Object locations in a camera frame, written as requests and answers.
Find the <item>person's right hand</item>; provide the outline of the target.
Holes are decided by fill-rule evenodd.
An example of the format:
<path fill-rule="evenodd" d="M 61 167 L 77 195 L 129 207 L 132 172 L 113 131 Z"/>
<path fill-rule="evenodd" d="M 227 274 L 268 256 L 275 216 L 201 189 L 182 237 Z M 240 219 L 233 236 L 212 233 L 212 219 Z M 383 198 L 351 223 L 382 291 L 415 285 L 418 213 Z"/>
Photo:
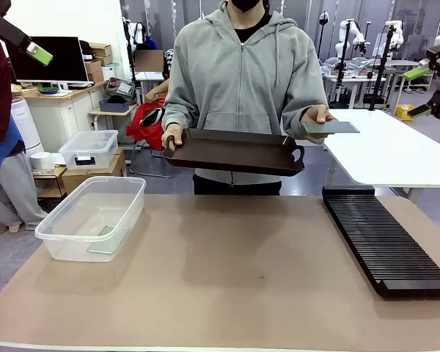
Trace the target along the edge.
<path fill-rule="evenodd" d="M 175 150 L 183 145 L 182 139 L 183 129 L 177 123 L 172 123 L 166 127 L 161 140 L 164 149 Z"/>

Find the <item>person's left hand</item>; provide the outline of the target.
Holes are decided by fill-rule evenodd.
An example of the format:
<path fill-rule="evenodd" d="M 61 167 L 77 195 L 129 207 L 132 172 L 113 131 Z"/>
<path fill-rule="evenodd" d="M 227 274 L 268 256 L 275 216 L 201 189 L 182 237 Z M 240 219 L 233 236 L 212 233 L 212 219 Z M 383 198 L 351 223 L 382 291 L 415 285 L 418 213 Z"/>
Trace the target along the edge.
<path fill-rule="evenodd" d="M 301 122 L 316 122 L 324 124 L 326 122 L 336 122 L 337 119 L 331 115 L 325 105 L 315 105 L 309 107 L 303 114 Z"/>

